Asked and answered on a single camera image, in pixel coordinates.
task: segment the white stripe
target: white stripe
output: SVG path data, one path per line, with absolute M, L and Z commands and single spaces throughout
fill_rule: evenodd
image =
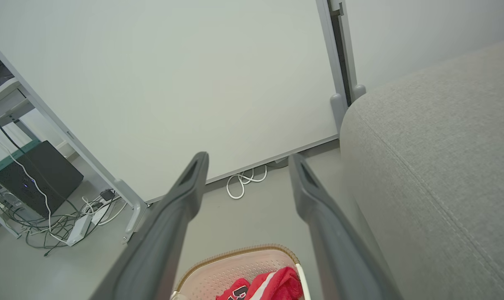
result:
M 259 286 L 259 288 L 256 290 L 254 295 L 252 295 L 252 298 L 250 298 L 250 300 L 260 300 L 261 299 L 261 296 L 263 296 L 263 292 L 265 292 L 267 285 L 269 285 L 269 281 L 271 281 L 271 279 L 275 273 L 276 272 L 272 272 L 267 276 L 267 279 L 265 279 L 265 281 L 263 281 L 263 283 Z

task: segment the gray floor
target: gray floor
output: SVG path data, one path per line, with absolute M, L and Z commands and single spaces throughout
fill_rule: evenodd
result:
M 306 151 L 307 161 L 373 252 L 378 253 L 357 205 L 340 184 L 342 164 L 337 143 L 330 142 Z M 106 184 L 82 159 L 76 159 L 73 165 L 85 175 L 82 186 L 69 198 L 80 207 L 82 195 L 93 199 Z M 226 180 L 221 180 L 210 184 L 200 213 L 189 224 L 177 278 L 196 262 L 210 256 L 250 245 L 279 243 L 299 258 L 311 298 L 322 299 L 311 237 L 294 208 L 288 169 L 269 170 L 263 182 L 246 186 L 240 200 L 227 195 L 225 183 Z M 231 186 L 235 194 L 239 188 L 238 184 Z M 121 238 L 131 213 L 127 207 L 115 220 L 74 247 L 56 249 L 47 257 L 43 256 L 45 250 L 33 249 L 24 239 L 16 240 L 1 228 L 0 300 L 89 298 L 125 247 Z

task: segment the computer tower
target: computer tower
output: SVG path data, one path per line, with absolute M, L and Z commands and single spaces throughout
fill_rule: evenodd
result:
M 19 156 L 17 161 L 26 168 L 28 174 L 47 195 L 52 214 L 84 179 L 48 141 L 31 148 L 25 155 Z M 45 197 L 35 188 L 34 182 L 23 169 L 13 161 L 0 170 L 0 201 L 7 201 L 15 209 L 20 208 L 17 214 L 23 218 L 37 215 L 48 218 Z

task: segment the metal frame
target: metal frame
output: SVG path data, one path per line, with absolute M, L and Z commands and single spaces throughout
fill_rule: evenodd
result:
M 126 243 L 132 237 L 134 229 L 142 218 L 147 204 L 121 179 L 117 179 L 85 148 L 69 128 L 56 116 L 56 114 L 48 107 L 48 105 L 37 95 L 32 87 L 27 83 L 23 76 L 13 67 L 11 62 L 0 51 L 0 60 L 12 74 L 21 83 L 19 88 L 21 93 L 27 97 L 28 101 L 51 123 L 59 135 L 66 140 L 76 150 L 76 152 L 113 188 L 122 198 L 132 207 L 134 213 L 130 222 L 126 226 L 125 235 L 122 238 L 122 243 Z

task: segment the sofa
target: sofa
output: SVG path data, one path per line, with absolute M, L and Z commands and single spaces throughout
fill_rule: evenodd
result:
M 343 180 L 406 299 L 504 299 L 504 42 L 360 97 Z

